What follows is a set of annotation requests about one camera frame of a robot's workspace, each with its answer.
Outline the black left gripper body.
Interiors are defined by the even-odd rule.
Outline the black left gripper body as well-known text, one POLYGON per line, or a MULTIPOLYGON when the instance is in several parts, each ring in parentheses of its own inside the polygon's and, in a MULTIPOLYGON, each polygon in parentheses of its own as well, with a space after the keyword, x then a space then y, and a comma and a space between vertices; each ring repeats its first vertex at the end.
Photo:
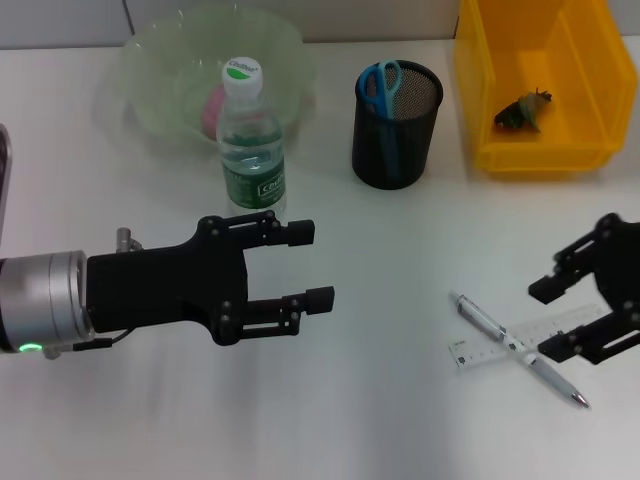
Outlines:
POLYGON ((97 333, 191 321, 230 345, 247 301, 244 252, 219 216, 200 219, 182 244, 87 260, 86 308, 97 333))

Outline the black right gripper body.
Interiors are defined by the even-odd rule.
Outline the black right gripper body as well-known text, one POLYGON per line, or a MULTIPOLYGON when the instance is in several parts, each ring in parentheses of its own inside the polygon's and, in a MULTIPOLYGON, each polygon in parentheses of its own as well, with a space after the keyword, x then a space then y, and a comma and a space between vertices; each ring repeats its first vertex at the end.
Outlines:
POLYGON ((610 213, 596 224, 594 278, 612 311, 640 321, 640 222, 610 213))

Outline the clear plastic ruler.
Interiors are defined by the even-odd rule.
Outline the clear plastic ruler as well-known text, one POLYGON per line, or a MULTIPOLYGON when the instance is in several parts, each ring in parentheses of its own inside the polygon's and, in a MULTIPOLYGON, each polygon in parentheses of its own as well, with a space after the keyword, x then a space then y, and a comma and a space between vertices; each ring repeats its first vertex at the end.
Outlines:
POLYGON ((507 331, 521 342, 514 346, 491 340, 486 334, 476 332, 472 337, 448 345, 457 367, 468 370, 488 363, 506 359, 529 360, 537 352, 537 346, 559 333, 567 333, 579 326, 589 324, 604 314, 604 309, 589 304, 564 313, 508 327, 507 331))

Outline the clear water bottle green label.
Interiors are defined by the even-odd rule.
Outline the clear water bottle green label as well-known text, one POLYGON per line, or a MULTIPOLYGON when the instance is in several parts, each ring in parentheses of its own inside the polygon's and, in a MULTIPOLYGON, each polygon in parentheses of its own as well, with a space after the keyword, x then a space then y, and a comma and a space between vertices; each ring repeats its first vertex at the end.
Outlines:
POLYGON ((264 97, 261 65, 230 59, 222 87, 216 138, 231 208, 238 215, 281 214, 287 202, 283 132, 264 97))

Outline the pink toy peach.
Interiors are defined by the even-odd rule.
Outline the pink toy peach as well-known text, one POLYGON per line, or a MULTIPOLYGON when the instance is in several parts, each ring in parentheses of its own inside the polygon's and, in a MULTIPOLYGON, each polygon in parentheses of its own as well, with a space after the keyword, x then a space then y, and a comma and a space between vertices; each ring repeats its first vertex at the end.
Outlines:
POLYGON ((211 140, 217 140, 217 125, 224 105, 224 86, 211 91, 201 112, 202 132, 211 140))

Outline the blue sheathed scissors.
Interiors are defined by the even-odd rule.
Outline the blue sheathed scissors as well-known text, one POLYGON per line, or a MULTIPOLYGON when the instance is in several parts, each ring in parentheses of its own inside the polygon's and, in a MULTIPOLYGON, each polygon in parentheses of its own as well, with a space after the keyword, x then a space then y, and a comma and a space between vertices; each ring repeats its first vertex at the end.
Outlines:
MULTIPOLYGON (((358 79, 359 91, 374 112, 386 120, 395 118, 395 96, 402 83, 402 69, 395 60, 381 61, 369 66, 358 79)), ((387 177, 390 181, 399 179, 396 141, 388 126, 380 127, 380 144, 387 177)))

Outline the green plastic wrapper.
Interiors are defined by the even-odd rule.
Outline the green plastic wrapper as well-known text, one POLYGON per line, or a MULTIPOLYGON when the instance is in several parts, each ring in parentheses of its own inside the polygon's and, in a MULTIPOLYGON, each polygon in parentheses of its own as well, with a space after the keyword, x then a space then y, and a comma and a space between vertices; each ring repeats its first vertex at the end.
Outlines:
POLYGON ((552 94, 548 91, 528 92, 496 114, 494 125, 509 131, 531 128, 539 132, 537 115, 551 101, 552 94))

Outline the silver white ballpoint pen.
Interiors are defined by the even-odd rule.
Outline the silver white ballpoint pen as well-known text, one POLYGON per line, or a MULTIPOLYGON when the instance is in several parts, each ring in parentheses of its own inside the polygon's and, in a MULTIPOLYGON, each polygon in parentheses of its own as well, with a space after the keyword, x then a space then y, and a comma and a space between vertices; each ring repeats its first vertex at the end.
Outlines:
POLYGON ((559 374, 541 356, 528 350, 523 342, 508 332, 504 326, 484 312, 468 297, 453 291, 450 291, 448 296, 452 300, 457 313, 496 343, 508 357, 517 359, 542 383, 571 404, 585 409, 591 407, 586 398, 572 383, 559 374))

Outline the black mesh pen cup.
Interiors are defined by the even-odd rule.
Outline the black mesh pen cup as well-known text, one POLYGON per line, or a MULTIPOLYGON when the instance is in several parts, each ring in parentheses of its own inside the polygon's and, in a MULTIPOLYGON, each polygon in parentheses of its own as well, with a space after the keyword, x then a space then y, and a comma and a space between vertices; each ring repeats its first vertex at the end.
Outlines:
POLYGON ((356 108, 352 140, 352 169, 367 185, 381 190, 399 190, 420 179, 426 167, 438 109, 444 97, 439 78, 427 67, 408 60, 395 60, 402 69, 396 93, 395 118, 386 120, 366 103, 355 84, 356 108), (388 126, 396 141, 399 179, 387 177, 380 144, 380 127, 388 126))

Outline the translucent green fruit bowl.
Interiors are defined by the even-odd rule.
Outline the translucent green fruit bowl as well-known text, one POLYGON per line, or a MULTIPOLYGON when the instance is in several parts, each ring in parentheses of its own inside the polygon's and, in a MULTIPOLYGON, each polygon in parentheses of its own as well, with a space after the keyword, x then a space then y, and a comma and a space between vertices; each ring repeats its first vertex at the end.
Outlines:
POLYGON ((282 126, 295 124, 316 77, 311 55, 292 23, 255 6, 208 1, 155 21, 123 47, 118 89, 147 134, 212 153, 201 114, 233 57, 261 65, 269 107, 282 126))

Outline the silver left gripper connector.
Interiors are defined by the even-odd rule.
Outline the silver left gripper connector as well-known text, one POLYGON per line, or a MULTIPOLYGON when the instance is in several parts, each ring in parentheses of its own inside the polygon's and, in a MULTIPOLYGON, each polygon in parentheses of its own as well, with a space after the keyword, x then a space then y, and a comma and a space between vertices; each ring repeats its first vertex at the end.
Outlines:
POLYGON ((143 249, 141 243, 132 237, 131 230, 127 227, 120 227, 117 229, 116 240, 117 253, 136 252, 143 249))

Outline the yellow plastic storage bin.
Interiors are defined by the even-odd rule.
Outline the yellow plastic storage bin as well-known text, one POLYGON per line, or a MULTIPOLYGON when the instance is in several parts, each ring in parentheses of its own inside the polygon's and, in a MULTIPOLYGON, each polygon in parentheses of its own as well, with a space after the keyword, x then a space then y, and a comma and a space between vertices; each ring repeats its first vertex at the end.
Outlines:
POLYGON ((479 170, 589 172, 624 146, 638 76, 606 0, 460 0, 454 66, 479 170), (494 125, 536 90, 552 94, 539 132, 494 125))

